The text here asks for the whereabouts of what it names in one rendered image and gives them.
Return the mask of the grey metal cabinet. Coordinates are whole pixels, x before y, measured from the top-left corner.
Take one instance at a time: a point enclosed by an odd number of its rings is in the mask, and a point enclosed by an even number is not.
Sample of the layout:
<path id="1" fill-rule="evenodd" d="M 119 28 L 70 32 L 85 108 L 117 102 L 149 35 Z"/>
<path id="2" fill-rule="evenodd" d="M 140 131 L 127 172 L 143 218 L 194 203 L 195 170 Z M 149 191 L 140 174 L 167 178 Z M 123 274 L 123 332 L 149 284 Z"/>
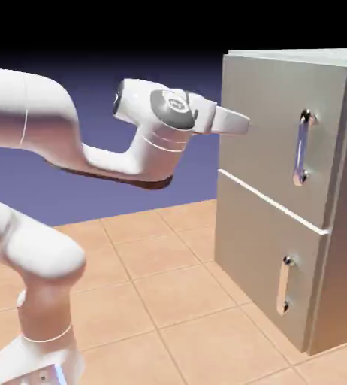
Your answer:
<path id="1" fill-rule="evenodd" d="M 275 59 L 312 59 L 323 61 L 347 61 L 347 49 L 317 50 L 232 50 L 227 54 L 239 56 L 260 56 Z M 249 191 L 256 193 L 266 202 L 286 212 L 312 229 L 320 229 L 305 221 L 279 203 L 253 189 L 241 179 L 228 173 Z M 305 351 L 311 355 L 347 343 L 347 128 L 342 147 L 342 158 L 336 180 L 333 210 L 329 226 L 320 229 L 328 234 L 324 252 L 320 258 L 315 283 L 315 301 L 312 312 L 312 328 L 309 345 Z"/>

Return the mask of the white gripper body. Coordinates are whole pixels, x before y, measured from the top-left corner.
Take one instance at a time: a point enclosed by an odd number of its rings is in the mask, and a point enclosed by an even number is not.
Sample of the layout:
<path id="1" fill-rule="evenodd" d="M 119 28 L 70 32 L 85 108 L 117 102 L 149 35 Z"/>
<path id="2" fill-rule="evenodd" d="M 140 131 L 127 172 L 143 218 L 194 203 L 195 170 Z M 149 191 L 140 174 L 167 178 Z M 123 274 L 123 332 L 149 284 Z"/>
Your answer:
<path id="1" fill-rule="evenodd" d="M 245 135 L 249 130 L 250 119 L 236 111 L 217 106 L 210 127 L 212 134 Z"/>

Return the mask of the large grey cabinet door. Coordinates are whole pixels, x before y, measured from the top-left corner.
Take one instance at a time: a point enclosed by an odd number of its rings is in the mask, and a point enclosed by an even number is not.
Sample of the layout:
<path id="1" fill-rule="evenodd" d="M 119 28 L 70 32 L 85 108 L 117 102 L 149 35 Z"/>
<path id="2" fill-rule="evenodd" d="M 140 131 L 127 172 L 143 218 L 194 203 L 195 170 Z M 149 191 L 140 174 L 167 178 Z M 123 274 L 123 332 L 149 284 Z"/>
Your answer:
<path id="1" fill-rule="evenodd" d="M 329 226 L 347 128 L 347 61 L 227 54 L 222 105 L 251 120 L 246 135 L 220 141 L 219 167 L 320 229 Z M 292 180 L 300 113 L 309 129 L 308 177 Z"/>

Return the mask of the small grey cabinet door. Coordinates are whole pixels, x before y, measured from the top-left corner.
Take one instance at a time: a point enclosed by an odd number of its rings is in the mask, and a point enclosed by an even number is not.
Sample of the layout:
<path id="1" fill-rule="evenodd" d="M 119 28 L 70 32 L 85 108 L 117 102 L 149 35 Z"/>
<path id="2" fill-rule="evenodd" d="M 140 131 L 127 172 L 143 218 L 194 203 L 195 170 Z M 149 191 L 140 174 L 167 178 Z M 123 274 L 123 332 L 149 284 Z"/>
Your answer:
<path id="1" fill-rule="evenodd" d="M 328 234 L 312 229 L 218 171 L 215 261 L 300 351 L 309 345 L 317 267 Z M 295 266 L 288 276 L 288 311 L 276 310 L 283 256 Z"/>

